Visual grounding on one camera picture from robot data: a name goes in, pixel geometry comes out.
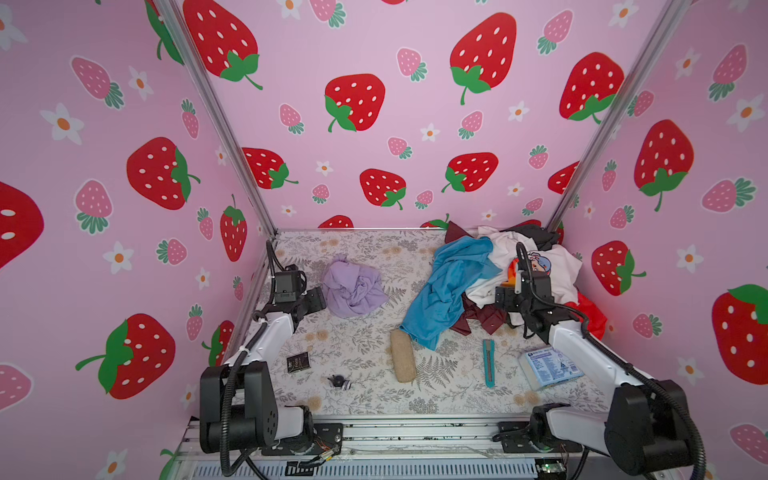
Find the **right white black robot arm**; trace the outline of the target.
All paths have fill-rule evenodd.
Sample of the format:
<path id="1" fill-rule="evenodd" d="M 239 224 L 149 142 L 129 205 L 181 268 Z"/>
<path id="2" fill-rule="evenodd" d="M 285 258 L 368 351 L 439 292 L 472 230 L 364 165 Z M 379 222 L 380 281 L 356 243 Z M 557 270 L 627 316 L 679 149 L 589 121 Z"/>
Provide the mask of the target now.
<path id="1" fill-rule="evenodd" d="M 691 478 L 704 478 L 705 447 L 684 390 L 647 375 L 594 337 L 585 313 L 555 301 L 549 276 L 533 267 L 523 243 L 516 255 L 515 285 L 497 287 L 496 306 L 520 314 L 525 337 L 563 354 L 611 400 L 605 414 L 566 403 L 536 407 L 520 437 L 539 450 L 579 444 L 585 454 L 606 455 L 630 476 L 654 479 L 690 467 Z"/>

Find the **red cloth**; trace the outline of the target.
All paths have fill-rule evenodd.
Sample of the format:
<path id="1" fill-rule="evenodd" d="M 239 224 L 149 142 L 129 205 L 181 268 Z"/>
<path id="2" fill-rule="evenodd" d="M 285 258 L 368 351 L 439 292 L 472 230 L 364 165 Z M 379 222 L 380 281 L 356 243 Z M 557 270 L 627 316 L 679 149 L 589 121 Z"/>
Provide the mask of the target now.
<path id="1" fill-rule="evenodd" d="M 598 340 L 603 340 L 608 319 L 592 300 L 578 291 L 575 295 L 564 296 L 563 303 L 585 314 L 589 320 L 588 331 Z"/>

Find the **teal blue cloth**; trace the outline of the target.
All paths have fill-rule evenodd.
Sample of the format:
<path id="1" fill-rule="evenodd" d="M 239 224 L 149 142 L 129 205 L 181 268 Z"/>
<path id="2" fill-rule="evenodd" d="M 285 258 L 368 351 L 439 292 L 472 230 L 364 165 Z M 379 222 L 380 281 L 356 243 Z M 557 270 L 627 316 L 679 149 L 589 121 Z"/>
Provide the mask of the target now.
<path id="1" fill-rule="evenodd" d="M 477 280 L 501 272 L 490 259 L 493 243 L 487 237 L 464 236 L 436 250 L 427 282 L 411 303 L 400 329 L 419 345 L 435 350 L 440 335 L 464 311 L 462 295 Z"/>

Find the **teal utility knife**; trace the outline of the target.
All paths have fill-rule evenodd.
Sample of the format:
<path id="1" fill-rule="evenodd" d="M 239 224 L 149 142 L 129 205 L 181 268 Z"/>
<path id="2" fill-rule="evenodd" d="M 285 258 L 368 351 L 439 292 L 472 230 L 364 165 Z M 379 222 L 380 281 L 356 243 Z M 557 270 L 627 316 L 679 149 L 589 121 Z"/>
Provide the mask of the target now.
<path id="1" fill-rule="evenodd" d="M 483 371 L 487 388 L 494 388 L 496 382 L 495 375 L 495 343 L 493 340 L 486 339 L 482 342 L 483 352 Z"/>

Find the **lavender purple cloth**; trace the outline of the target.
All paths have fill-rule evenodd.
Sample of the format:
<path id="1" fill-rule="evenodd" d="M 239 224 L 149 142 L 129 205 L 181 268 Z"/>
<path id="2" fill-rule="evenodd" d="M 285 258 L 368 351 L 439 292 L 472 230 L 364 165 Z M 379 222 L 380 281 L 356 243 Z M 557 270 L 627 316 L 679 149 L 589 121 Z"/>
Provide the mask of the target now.
<path id="1" fill-rule="evenodd" d="M 350 262 L 344 255 L 335 257 L 326 267 L 321 288 L 328 310 L 344 319 L 368 315 L 389 300 L 380 272 Z"/>

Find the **black cloth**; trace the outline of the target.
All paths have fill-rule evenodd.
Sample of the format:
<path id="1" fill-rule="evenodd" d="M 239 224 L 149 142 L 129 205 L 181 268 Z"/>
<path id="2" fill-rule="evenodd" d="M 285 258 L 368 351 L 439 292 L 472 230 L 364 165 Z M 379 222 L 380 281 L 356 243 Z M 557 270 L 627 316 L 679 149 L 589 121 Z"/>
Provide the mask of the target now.
<path id="1" fill-rule="evenodd" d="M 559 232 L 550 232 L 545 229 L 539 220 L 528 220 L 518 225 L 504 229 L 504 232 L 519 233 L 531 239 L 540 251 L 551 250 L 561 243 Z"/>

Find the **tan oblong sponge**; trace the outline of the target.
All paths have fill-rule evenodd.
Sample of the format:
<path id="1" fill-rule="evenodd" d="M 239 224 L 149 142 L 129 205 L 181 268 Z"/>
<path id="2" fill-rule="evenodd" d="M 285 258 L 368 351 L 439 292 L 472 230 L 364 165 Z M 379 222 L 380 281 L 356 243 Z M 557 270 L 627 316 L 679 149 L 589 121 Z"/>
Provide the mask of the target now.
<path id="1" fill-rule="evenodd" d="M 390 332 L 394 374 L 399 383 L 411 383 L 417 378 L 411 337 L 400 329 Z"/>

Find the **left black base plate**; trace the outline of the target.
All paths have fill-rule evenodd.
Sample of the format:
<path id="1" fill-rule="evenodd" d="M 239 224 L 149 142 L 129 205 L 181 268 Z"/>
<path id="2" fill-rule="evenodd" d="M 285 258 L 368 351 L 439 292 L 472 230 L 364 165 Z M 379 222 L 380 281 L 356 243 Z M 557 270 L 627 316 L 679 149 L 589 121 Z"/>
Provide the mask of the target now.
<path id="1" fill-rule="evenodd" d="M 326 451 L 338 453 L 343 444 L 342 423 L 314 424 L 311 431 L 278 440 L 273 446 L 260 451 L 262 456 L 317 456 Z"/>

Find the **maroon cloth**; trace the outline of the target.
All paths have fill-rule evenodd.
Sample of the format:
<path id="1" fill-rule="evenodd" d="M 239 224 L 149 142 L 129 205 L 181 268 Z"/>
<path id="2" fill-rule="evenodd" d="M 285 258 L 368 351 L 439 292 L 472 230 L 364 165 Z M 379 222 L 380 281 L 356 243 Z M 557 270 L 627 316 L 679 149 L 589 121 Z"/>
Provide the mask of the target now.
<path id="1" fill-rule="evenodd" d="M 493 335 L 507 323 L 508 314 L 494 305 L 478 306 L 471 301 L 466 294 L 461 296 L 463 310 L 458 320 L 450 327 L 454 332 L 463 336 L 471 334 L 469 320 L 477 320 L 482 329 L 489 335 Z"/>

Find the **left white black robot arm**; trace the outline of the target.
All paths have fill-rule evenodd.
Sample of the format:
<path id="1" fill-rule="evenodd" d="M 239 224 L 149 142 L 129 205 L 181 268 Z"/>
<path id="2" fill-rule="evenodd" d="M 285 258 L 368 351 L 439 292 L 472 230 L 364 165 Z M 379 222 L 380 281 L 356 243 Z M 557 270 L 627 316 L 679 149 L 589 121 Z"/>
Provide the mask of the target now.
<path id="1" fill-rule="evenodd" d="M 284 266 L 274 245 L 266 243 L 271 275 L 265 305 L 251 314 L 256 331 L 219 366 L 200 378 L 200 448 L 217 453 L 222 475 L 233 476 L 242 464 L 262 479 L 251 456 L 283 442 L 293 452 L 313 448 L 315 431 L 310 409 L 277 405 L 269 365 L 305 316 L 327 308 L 322 289 L 307 287 L 305 273 Z"/>

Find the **blue white wipes packet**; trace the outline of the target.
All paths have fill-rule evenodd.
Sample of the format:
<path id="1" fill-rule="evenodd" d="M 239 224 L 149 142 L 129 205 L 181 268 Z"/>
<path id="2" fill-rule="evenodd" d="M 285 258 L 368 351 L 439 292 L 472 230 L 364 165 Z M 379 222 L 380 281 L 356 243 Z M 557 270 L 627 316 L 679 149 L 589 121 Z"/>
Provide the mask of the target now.
<path id="1" fill-rule="evenodd" d="M 523 352 L 518 360 L 525 378 L 534 391 L 584 376 L 572 360 L 551 346 Z"/>

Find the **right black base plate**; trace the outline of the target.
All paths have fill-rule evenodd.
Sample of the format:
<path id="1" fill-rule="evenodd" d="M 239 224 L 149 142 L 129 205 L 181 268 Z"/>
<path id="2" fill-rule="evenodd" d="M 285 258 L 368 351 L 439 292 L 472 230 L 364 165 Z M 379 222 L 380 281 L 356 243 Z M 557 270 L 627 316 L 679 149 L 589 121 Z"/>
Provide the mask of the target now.
<path id="1" fill-rule="evenodd" d="M 491 440 L 500 443 L 505 453 L 555 454 L 582 453 L 583 446 L 565 440 L 537 437 L 528 421 L 502 421 Z"/>

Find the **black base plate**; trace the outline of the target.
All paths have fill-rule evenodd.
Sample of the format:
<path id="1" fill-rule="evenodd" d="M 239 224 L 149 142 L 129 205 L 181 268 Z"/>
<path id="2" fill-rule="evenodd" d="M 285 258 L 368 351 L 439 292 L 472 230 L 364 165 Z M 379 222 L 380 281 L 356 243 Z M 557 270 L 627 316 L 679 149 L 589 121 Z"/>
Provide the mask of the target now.
<path id="1" fill-rule="evenodd" d="M 338 453 L 343 444 L 342 423 L 314 424 L 311 431 L 278 440 L 273 446 L 260 451 L 262 456 L 317 456 L 326 451 Z"/>
<path id="2" fill-rule="evenodd" d="M 502 421 L 491 440 L 500 443 L 505 453 L 555 454 L 582 453 L 583 446 L 565 440 L 537 437 L 528 421 Z"/>

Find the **small black card packet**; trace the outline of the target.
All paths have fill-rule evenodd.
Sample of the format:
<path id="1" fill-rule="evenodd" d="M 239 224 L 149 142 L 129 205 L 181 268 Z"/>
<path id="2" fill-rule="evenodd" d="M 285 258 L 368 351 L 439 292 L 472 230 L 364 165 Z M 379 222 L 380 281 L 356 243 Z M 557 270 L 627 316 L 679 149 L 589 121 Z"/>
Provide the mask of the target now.
<path id="1" fill-rule="evenodd" d="M 286 358 L 286 367 L 288 373 L 297 373 L 311 368 L 308 352 L 302 352 Z"/>

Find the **small black binder clip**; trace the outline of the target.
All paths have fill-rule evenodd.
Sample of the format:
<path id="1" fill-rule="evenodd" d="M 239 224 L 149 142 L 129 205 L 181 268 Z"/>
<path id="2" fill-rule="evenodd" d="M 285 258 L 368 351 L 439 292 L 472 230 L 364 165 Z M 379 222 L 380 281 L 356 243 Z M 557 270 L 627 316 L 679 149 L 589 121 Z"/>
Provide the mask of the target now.
<path id="1" fill-rule="evenodd" d="M 349 390 L 351 387 L 351 381 L 343 375 L 332 375 L 328 378 L 331 386 L 335 389 Z"/>

